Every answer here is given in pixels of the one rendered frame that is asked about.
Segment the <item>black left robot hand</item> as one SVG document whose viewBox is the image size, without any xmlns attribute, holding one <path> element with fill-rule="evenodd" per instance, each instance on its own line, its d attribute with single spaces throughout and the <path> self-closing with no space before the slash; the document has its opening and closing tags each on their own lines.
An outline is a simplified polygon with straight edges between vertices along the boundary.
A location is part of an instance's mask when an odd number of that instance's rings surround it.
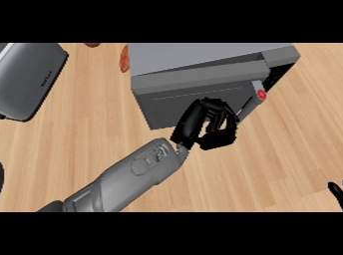
<svg viewBox="0 0 343 255">
<path fill-rule="evenodd" d="M 204 98 L 189 105 L 171 134 L 171 141 L 190 149 L 198 143 L 202 150 L 233 144 L 239 119 L 221 99 Z"/>
</svg>

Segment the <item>grey microwave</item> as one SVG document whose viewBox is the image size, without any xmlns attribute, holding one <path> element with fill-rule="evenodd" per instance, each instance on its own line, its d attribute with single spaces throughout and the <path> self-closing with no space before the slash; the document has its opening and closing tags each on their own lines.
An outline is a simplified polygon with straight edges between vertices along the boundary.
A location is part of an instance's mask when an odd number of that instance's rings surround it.
<svg viewBox="0 0 343 255">
<path fill-rule="evenodd" d="M 131 43 L 131 90 L 149 128 L 171 128 L 190 103 L 221 99 L 238 114 L 260 81 L 266 95 L 300 54 L 289 43 Z"/>
</svg>

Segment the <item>reddish brown round object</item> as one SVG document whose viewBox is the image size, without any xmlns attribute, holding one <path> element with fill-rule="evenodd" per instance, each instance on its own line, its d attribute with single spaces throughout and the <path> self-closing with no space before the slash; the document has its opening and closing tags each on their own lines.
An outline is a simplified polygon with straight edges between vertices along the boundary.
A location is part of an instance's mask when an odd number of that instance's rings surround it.
<svg viewBox="0 0 343 255">
<path fill-rule="evenodd" d="M 121 60 L 119 60 L 119 68 L 124 73 L 130 69 L 130 50 L 128 45 L 122 48 L 121 52 Z"/>
</svg>

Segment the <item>silver toaster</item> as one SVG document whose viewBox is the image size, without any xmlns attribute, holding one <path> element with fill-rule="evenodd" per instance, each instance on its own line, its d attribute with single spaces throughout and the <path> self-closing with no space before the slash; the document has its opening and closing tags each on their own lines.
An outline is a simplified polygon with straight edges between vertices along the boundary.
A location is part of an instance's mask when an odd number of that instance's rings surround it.
<svg viewBox="0 0 343 255">
<path fill-rule="evenodd" d="M 0 120 L 32 119 L 68 57 L 57 43 L 0 43 Z"/>
</svg>

